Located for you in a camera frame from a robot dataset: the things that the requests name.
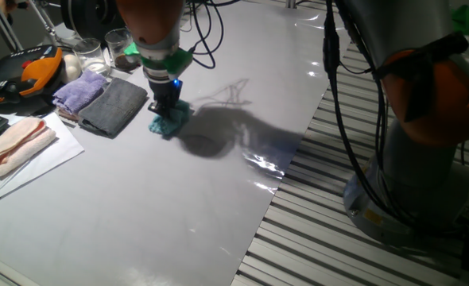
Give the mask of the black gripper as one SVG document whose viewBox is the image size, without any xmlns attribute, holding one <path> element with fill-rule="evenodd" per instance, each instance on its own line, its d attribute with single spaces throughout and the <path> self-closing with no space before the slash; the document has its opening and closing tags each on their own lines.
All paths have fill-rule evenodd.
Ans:
<svg viewBox="0 0 469 286">
<path fill-rule="evenodd" d="M 171 115 L 182 115 L 182 102 L 179 100 L 182 86 L 183 82 L 179 79 L 167 83 L 150 82 L 153 102 L 149 104 L 148 110 L 163 118 L 168 117 L 168 111 Z"/>
</svg>

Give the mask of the bystander hand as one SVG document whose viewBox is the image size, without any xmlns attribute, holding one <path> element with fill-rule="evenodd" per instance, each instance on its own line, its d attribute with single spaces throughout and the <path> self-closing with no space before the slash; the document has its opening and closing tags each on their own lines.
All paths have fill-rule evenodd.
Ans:
<svg viewBox="0 0 469 286">
<path fill-rule="evenodd" d="M 6 0 L 6 12 L 10 13 L 16 9 L 27 10 L 29 3 L 25 0 Z"/>
</svg>

